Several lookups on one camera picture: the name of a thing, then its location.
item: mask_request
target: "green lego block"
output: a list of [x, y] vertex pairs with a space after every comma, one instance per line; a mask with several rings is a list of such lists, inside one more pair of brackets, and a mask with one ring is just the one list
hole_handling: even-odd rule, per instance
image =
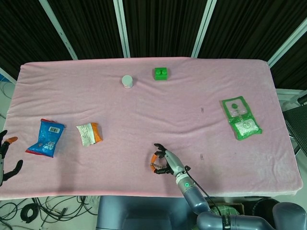
[[167, 80], [167, 68], [155, 68], [154, 69], [154, 79], [156, 81], [165, 81]]

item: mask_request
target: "table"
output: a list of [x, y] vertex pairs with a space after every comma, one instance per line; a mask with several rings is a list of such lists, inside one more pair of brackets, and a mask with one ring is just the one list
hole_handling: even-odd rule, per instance
[[[155, 81], [153, 69], [169, 79]], [[125, 89], [121, 77], [134, 79]], [[263, 129], [235, 138], [221, 100], [244, 96]], [[63, 123], [54, 158], [24, 153], [40, 119]], [[104, 141], [83, 147], [76, 125], [97, 122]], [[33, 62], [21, 66], [5, 128], [18, 136], [5, 171], [20, 173], [1, 199], [55, 195], [181, 196], [149, 162], [161, 143], [212, 196], [294, 195], [302, 188], [272, 81], [261, 60], [188, 57]]]

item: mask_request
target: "floor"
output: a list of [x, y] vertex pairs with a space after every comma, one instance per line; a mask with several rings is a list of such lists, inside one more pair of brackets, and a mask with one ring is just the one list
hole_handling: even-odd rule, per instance
[[[3, 87], [2, 84], [5, 84], [4, 86], [4, 90], [5, 93], [9, 96], [12, 97], [13, 95], [13, 90], [14, 90], [14, 85], [10, 84], [10, 83], [0, 83], [0, 88]], [[287, 92], [286, 94], [278, 94], [279, 96], [279, 100], [280, 100], [280, 104], [283, 110], [285, 109], [289, 109], [291, 107], [295, 107], [295, 103], [293, 103], [295, 97], [297, 97], [296, 95], [299, 95], [301, 93], [301, 91], [297, 91], [294, 92], [294, 95]], [[0, 114], [2, 116], [6, 116], [7, 110], [9, 108], [10, 105], [10, 99], [5, 97], [2, 92], [0, 92], [0, 101], [1, 101], [1, 105], [0, 105]], [[5, 119], [0, 117], [0, 130], [3, 129], [3, 125], [4, 125], [4, 121]], [[296, 157], [297, 159], [297, 164], [302, 176], [302, 180], [304, 184], [307, 184], [307, 158], [304, 155], [304, 153], [302, 151], [300, 151], [300, 153], [297, 155]], [[281, 195], [281, 196], [277, 196], [274, 197], [275, 199], [277, 199], [278, 201], [287, 201], [287, 202], [293, 202], [293, 203], [297, 203], [299, 205], [301, 205], [305, 210], [307, 210], [307, 197], [306, 197], [306, 193], [307, 193], [307, 187], [303, 187], [303, 189], [301, 189], [300, 191], [297, 192], [297, 194], [295, 196], [289, 196], [289, 195]], [[7, 204], [9, 202], [13, 202], [15, 204], [18, 204], [19, 202], [23, 201], [21, 200], [11, 200], [11, 201], [0, 201], [0, 217], [4, 217], [6, 214], [14, 211], [14, 206], [12, 204]], [[40, 198], [41, 203], [45, 203], [46, 202], [46, 197], [41, 197]], [[46, 204], [48, 205], [48, 207], [53, 207], [55, 206], [57, 203], [59, 203], [60, 201], [63, 201], [61, 204], [59, 204], [58, 206], [56, 206], [56, 208], [54, 208], [55, 211], [57, 212], [61, 212], [63, 210], [63, 208], [67, 208], [66, 214], [69, 214], [71, 212], [73, 212], [74, 210], [76, 210], [78, 208], [78, 206], [80, 205], [78, 203], [77, 197], [72, 197], [72, 196], [62, 196], [62, 197], [50, 197], [48, 198], [48, 201], [46, 202]], [[8, 224], [10, 224], [12, 226], [12, 229], [14, 230], [22, 230], [22, 229], [28, 229], [28, 230], [74, 230], [74, 229], [78, 229], [78, 230], [94, 230], [96, 227], [96, 220], [97, 220], [97, 216], [92, 215], [88, 212], [86, 212], [85, 208], [83, 207], [82, 210], [79, 212], [79, 214], [83, 213], [82, 215], [75, 217], [72, 220], [69, 221], [58, 221], [55, 223], [44, 223], [43, 227], [41, 227], [43, 221], [42, 219], [46, 218], [46, 214], [42, 214], [42, 219], [40, 217], [37, 217], [35, 220], [33, 220], [31, 223], [26, 223], [25, 221], [21, 220], [20, 217], [20, 208], [23, 207], [26, 204], [30, 204], [32, 203], [31, 199], [27, 199], [25, 201], [23, 201], [19, 206], [18, 206], [18, 211], [15, 217], [13, 217], [13, 215], [15, 214], [15, 212], [12, 212], [9, 216], [5, 217], [5, 219], [10, 219], [8, 221], [6, 221]], [[91, 208], [90, 211], [93, 214], [97, 213], [98, 210], [98, 204], [99, 204], [99, 197], [98, 196], [88, 196], [86, 198], [86, 203], [87, 203], [87, 208]], [[54, 220], [51, 217], [47, 217], [46, 221], [50, 221], [53, 222]], [[4, 227], [1, 225], [0, 223], [0, 229], [2, 230], [9, 230], [8, 227]]]

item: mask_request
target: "black curtain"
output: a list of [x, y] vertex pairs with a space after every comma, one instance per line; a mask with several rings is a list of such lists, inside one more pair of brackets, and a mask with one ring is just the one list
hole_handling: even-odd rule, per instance
[[306, 0], [218, 0], [199, 58], [268, 61], [306, 17]]
[[123, 58], [113, 0], [48, 0], [78, 59]]
[[271, 68], [275, 87], [307, 90], [307, 34], [304, 34]]
[[124, 0], [131, 57], [190, 57], [205, 0]]
[[32, 61], [71, 60], [37, 0], [0, 1], [0, 67], [17, 79]]

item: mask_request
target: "blue snack bag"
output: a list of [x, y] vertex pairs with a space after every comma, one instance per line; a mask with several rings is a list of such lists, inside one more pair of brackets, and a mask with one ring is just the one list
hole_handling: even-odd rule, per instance
[[65, 126], [45, 119], [41, 119], [40, 121], [38, 141], [25, 152], [53, 157], [56, 144], [61, 137]]

